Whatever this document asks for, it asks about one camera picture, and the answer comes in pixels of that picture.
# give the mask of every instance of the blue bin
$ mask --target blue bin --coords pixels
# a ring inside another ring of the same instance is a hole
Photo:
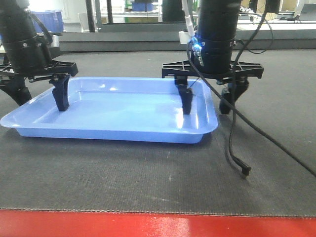
[[[64,23],[63,23],[63,17],[61,15],[62,10],[48,10],[48,11],[54,13],[54,21],[55,21],[56,28],[57,28],[56,32],[63,32],[64,31]]]
[[[133,2],[133,11],[152,11],[154,9],[154,5],[152,3],[143,3],[143,2]]]
[[[46,26],[48,31],[51,32],[63,32],[63,19],[60,10],[50,10],[50,11],[33,11],[34,15],[38,17],[40,21]],[[33,21],[36,32],[41,33],[43,30],[40,26]]]

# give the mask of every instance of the blue plastic tray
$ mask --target blue plastic tray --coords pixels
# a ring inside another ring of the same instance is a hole
[[[29,137],[197,143],[218,123],[207,85],[197,81],[193,90],[191,114],[183,115],[173,79],[72,78],[67,111],[57,110],[51,88],[0,124]]]

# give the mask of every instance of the black cable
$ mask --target black cable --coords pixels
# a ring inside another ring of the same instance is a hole
[[[198,79],[199,79],[199,77],[192,83],[192,85],[190,85],[190,87],[188,89],[192,88],[192,86],[198,81]]]
[[[242,14],[245,14],[245,15],[256,15],[256,16],[261,17],[261,19],[262,19],[262,15],[260,15],[260,14],[258,14],[258,13],[255,13],[255,12],[254,12],[254,13],[242,12]],[[274,34],[273,34],[273,30],[272,30],[272,27],[271,27],[270,23],[269,23],[266,19],[264,19],[264,21],[267,23],[268,27],[270,28],[270,32],[271,32],[271,36],[272,36],[271,41],[270,41],[270,44],[269,44],[269,46],[268,46],[266,49],[264,49],[264,50],[261,51],[261,52],[254,52],[254,51],[252,51],[251,49],[249,49],[249,48],[247,47],[246,49],[247,49],[250,53],[253,53],[253,54],[262,54],[262,53],[265,53],[265,52],[267,52],[267,51],[271,48],[271,46],[273,45],[273,43],[274,43],[274,41],[275,41],[275,36],[274,36]],[[245,44],[242,40],[237,40],[236,42],[240,42],[242,45]]]
[[[291,158],[293,158],[296,162],[298,162],[301,166],[303,166],[305,169],[307,169],[313,176],[316,177],[316,173],[311,170],[303,161],[301,161],[298,157],[296,157],[294,154],[292,154],[286,147],[284,147],[280,142],[278,142],[276,139],[271,137],[269,134],[265,133],[263,130],[261,130],[259,127],[257,127],[255,124],[253,124],[249,119],[246,118],[239,110],[236,109],[234,105],[232,105],[228,100],[226,100],[218,91],[205,79],[203,74],[196,68],[194,63],[191,60],[190,56],[190,44],[192,42],[190,41],[188,43],[188,48],[187,48],[187,58],[188,61],[191,65],[191,67],[194,69],[194,71],[198,74],[198,76],[205,82],[205,84],[211,89],[211,91],[218,97],[220,98],[223,103],[228,106],[235,114],[237,114],[245,123],[247,123],[250,127],[252,127],[255,131],[257,131],[259,134],[273,142],[276,146],[278,146],[281,150],[283,150],[286,154],[288,154]]]
[[[42,23],[42,21],[40,21],[39,18],[33,13],[31,13],[31,17],[36,21],[36,23],[39,25],[39,27],[43,30],[44,35],[46,36],[46,38],[48,40],[48,44],[53,43],[53,37],[48,32],[46,26]]]

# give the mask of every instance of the white cable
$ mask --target white cable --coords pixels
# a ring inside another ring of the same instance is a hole
[[[182,1],[182,10],[184,11],[184,18],[186,19],[186,25],[188,29],[188,33],[190,37],[194,37],[194,26],[191,20],[191,15],[189,14],[189,6],[188,6],[188,0],[181,0]]]

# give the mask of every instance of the gray carpet mat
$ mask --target gray carpet mat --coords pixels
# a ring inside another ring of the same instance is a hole
[[[238,108],[316,169],[316,51],[245,53],[266,68]],[[78,76],[160,77],[184,52],[85,53]],[[28,85],[35,96],[48,82]],[[17,106],[0,92],[0,116]],[[231,116],[195,145],[25,138],[0,128],[0,208],[316,216],[316,179],[242,121],[234,151],[252,166],[245,178],[225,153]]]

